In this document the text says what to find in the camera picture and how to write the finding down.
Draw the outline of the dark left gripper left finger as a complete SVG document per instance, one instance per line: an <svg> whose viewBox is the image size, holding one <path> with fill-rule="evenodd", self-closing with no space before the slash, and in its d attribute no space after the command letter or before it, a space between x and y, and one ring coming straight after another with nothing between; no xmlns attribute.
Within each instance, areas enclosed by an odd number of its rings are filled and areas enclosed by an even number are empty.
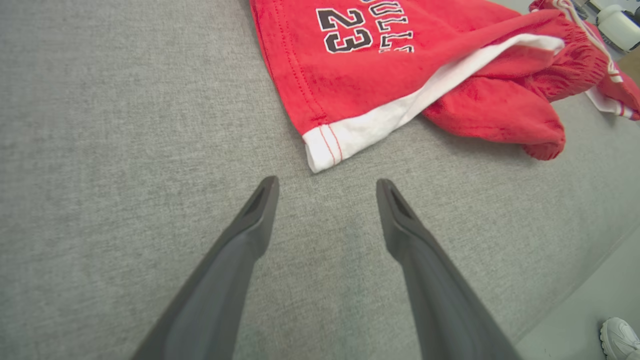
<svg viewBox="0 0 640 360"><path fill-rule="evenodd" d="M132 360L233 360L250 280L270 244L279 194L278 177L261 180Z"/></svg>

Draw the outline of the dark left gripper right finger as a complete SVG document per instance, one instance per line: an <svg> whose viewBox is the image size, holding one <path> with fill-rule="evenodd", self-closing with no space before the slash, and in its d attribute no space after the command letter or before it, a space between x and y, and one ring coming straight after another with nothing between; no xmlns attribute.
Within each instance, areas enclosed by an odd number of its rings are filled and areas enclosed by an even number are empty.
<svg viewBox="0 0 640 360"><path fill-rule="evenodd" d="M380 178L375 191L387 251L403 271L422 360L522 360L396 185Z"/></svg>

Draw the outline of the red and white shirt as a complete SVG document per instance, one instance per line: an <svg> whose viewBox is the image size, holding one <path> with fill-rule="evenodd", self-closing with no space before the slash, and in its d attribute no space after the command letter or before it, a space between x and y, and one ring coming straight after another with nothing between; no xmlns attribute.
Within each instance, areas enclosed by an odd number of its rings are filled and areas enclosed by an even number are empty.
<svg viewBox="0 0 640 360"><path fill-rule="evenodd" d="M491 0L249 0L267 70L319 173L423 114L460 137L565 146L552 102L610 59L562 11Z"/></svg>

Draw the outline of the grey fabric sofa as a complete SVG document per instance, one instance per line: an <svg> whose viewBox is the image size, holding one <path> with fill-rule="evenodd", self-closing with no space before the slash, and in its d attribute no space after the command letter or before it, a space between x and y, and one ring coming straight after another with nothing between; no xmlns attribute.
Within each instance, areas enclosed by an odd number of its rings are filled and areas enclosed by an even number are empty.
<svg viewBox="0 0 640 360"><path fill-rule="evenodd" d="M129 360L270 175L234 360L420 360L379 178L518 342L640 231L640 126L554 108L553 161L418 117L313 174L249 0L0 0L0 360Z"/></svg>

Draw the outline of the white sneaker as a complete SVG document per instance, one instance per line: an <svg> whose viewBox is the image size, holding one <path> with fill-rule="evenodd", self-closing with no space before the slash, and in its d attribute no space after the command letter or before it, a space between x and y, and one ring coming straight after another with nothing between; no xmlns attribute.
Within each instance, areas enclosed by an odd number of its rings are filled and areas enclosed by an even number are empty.
<svg viewBox="0 0 640 360"><path fill-rule="evenodd" d="M599 341L606 360L640 360L640 338L619 317L610 317L602 323Z"/></svg>

